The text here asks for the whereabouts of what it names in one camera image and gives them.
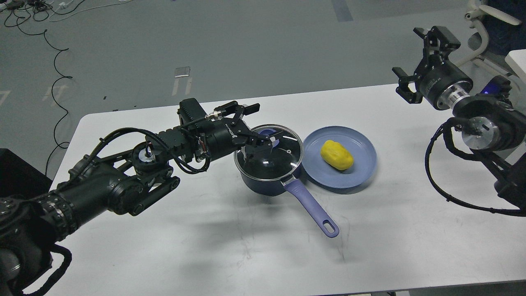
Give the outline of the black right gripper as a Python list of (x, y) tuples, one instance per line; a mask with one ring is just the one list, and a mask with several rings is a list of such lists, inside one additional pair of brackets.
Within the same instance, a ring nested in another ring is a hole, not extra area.
[[(461, 43), (445, 26), (414, 28), (413, 32), (423, 40), (423, 58), (411, 76), (400, 67), (392, 68), (398, 77), (396, 93), (410, 104), (420, 104), (424, 97), (437, 110), (450, 109), (452, 103), (447, 100), (454, 89), (468, 93), (473, 88), (473, 80), (449, 62), (449, 55)], [(410, 83), (419, 83), (419, 90), (418, 86), (411, 90)]]

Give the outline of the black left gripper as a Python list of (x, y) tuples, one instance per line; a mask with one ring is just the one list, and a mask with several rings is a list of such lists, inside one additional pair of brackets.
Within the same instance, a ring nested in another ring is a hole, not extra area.
[[(268, 157), (283, 137), (283, 131), (263, 130), (251, 132), (243, 116), (259, 111), (261, 105), (240, 105), (231, 101), (214, 109), (214, 119), (205, 120), (203, 124), (203, 141), (211, 161), (241, 149), (244, 159)], [(224, 119), (233, 114), (233, 118)]]

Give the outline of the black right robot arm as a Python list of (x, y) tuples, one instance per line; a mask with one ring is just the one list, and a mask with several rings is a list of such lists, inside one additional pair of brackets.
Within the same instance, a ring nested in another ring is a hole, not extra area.
[[(429, 182), (447, 201), (459, 206), (524, 217), (525, 156), (511, 164), (497, 154), (518, 147), (525, 139), (525, 116), (508, 99), (511, 82), (503, 76), (495, 76), (482, 92), (471, 95), (472, 79), (449, 60), (449, 55), (460, 47), (460, 41), (443, 26), (433, 26), (430, 30), (414, 28), (413, 31), (423, 41), (422, 59), (412, 75), (400, 67), (392, 69), (398, 77), (396, 93), (407, 103), (419, 104), (426, 99), (438, 111), (451, 109), (453, 114), (438, 127), (427, 146), (424, 166)], [(476, 206), (441, 189), (432, 178), (429, 164), (439, 137), (443, 137), (446, 148), (453, 155), (483, 163), (496, 178), (494, 189), (498, 197), (515, 209)]]

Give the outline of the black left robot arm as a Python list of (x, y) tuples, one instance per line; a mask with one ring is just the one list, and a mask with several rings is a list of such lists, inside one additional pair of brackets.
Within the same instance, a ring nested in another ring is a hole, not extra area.
[(231, 101), (206, 113), (196, 99), (179, 103), (180, 125), (159, 133), (125, 127), (100, 139), (94, 150), (54, 190), (27, 198), (1, 197), (1, 294), (22, 296), (51, 269), (52, 254), (63, 261), (34, 296), (45, 295), (64, 275), (73, 255), (59, 241), (106, 210), (137, 216), (175, 190), (174, 161), (181, 171), (199, 174), (212, 161), (244, 149), (252, 157), (271, 148), (269, 136), (242, 120), (260, 105)]

